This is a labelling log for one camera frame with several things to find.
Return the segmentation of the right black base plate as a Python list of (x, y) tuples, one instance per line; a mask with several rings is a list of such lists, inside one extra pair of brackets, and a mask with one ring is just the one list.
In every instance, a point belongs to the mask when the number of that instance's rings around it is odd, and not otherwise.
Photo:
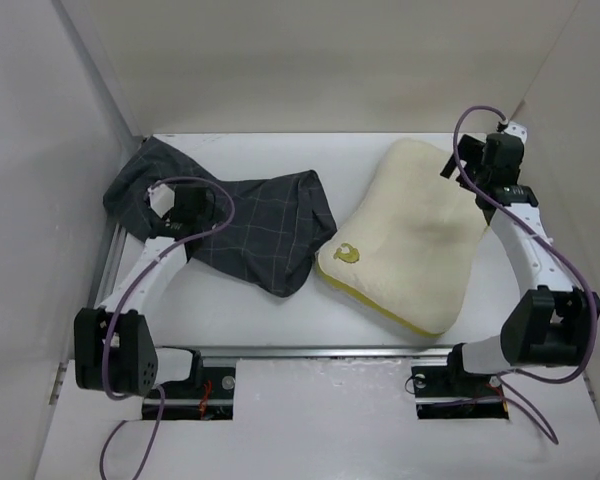
[(454, 376), (446, 365), (413, 365), (405, 389), (419, 420), (508, 420), (504, 390), (489, 375)]

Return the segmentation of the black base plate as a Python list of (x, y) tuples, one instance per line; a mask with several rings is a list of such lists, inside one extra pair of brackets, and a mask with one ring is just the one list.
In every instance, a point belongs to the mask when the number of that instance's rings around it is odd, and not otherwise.
[(163, 384), (162, 419), (172, 421), (232, 420), (236, 365), (200, 363), (192, 379)]
[(405, 389), (419, 420), (508, 420), (504, 390), (489, 375), (454, 376), (446, 365), (413, 365)]

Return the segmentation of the front aluminium rail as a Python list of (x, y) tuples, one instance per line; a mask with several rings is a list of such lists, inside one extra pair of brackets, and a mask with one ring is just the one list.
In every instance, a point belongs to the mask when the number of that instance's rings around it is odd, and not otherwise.
[(442, 348), (411, 347), (196, 347), (205, 358), (233, 359), (346, 359), (346, 358), (445, 358)]

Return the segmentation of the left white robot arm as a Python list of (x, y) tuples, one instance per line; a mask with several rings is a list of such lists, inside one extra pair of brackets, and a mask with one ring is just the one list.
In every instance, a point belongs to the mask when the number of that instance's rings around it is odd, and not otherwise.
[(161, 184), (147, 191), (159, 217), (129, 274), (94, 308), (81, 309), (73, 325), (75, 377), (85, 390), (111, 398), (144, 397), (168, 383), (185, 397), (203, 387), (199, 355), (188, 349), (157, 347), (151, 329), (158, 304), (202, 240), (228, 225), (234, 211), (216, 207), (216, 194), (199, 184)]

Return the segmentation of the cream pillow with yellow edge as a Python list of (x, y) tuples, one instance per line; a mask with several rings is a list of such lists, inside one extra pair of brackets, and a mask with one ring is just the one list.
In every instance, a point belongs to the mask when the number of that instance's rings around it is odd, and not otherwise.
[(471, 192), (440, 174), (450, 156), (400, 139), (357, 210), (316, 255), (321, 278), (423, 336), (457, 321), (486, 224)]

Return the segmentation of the left aluminium rail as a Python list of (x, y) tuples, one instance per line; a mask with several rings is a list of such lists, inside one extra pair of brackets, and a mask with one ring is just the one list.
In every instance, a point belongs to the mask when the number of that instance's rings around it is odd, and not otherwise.
[(102, 300), (113, 292), (124, 252), (126, 236), (127, 232), (125, 229), (116, 224), (96, 292), (95, 305), (99, 305)]

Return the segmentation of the dark plaid pillowcase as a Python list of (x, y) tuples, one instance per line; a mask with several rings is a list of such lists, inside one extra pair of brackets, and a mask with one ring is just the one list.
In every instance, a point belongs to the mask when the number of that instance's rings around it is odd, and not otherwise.
[(124, 165), (103, 196), (108, 215), (140, 241), (159, 225), (148, 206), (147, 189), (159, 180), (190, 176), (207, 191), (215, 207), (212, 222), (233, 220), (221, 232), (201, 239), (196, 260), (236, 279), (252, 283), (280, 298), (295, 294), (307, 280), (318, 250), (337, 231), (318, 173), (257, 179), (243, 174), (221, 180), (180, 150), (151, 137)]

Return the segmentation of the aluminium rail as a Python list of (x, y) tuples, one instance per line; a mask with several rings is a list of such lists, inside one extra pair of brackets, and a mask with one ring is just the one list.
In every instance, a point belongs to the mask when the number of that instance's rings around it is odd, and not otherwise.
[(116, 224), (96, 292), (95, 305), (99, 305), (102, 300), (113, 292), (124, 252), (126, 236), (127, 232), (125, 229)]
[(233, 359), (346, 359), (346, 358), (445, 358), (442, 348), (411, 347), (196, 347), (205, 358)]

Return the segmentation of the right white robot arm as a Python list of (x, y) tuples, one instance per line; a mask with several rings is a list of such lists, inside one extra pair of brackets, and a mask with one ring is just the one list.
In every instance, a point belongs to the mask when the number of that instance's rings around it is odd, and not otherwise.
[(453, 135), (444, 178), (476, 196), (487, 226), (504, 247), (520, 299), (499, 334), (453, 347), (443, 370), (446, 387), (464, 394), (480, 376), (533, 367), (570, 367), (568, 383), (586, 368), (595, 345), (600, 298), (577, 268), (552, 245), (533, 190), (519, 184), (524, 129), (503, 127), (485, 140)]

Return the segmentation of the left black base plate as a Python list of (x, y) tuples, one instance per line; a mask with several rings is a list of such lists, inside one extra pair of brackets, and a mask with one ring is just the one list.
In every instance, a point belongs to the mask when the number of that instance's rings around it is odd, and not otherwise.
[(172, 421), (232, 420), (236, 365), (200, 363), (192, 379), (163, 384), (162, 419)]

